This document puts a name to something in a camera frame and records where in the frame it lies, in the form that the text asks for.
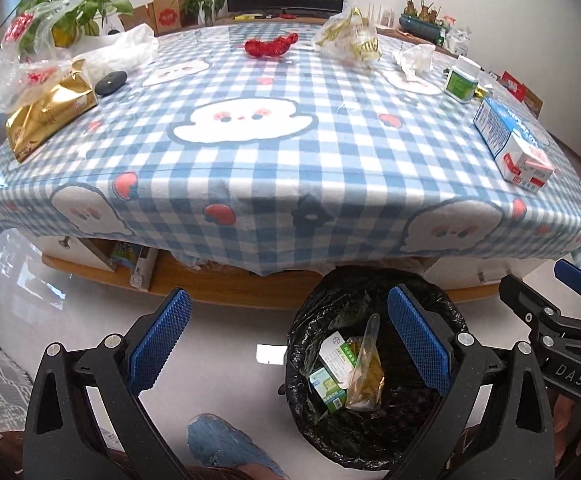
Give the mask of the person's right hand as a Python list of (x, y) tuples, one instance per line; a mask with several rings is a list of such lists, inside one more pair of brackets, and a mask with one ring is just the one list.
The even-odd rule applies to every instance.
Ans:
[(553, 428), (555, 436), (555, 465), (558, 466), (570, 443), (568, 427), (571, 423), (575, 402), (565, 396), (557, 396), (553, 411)]

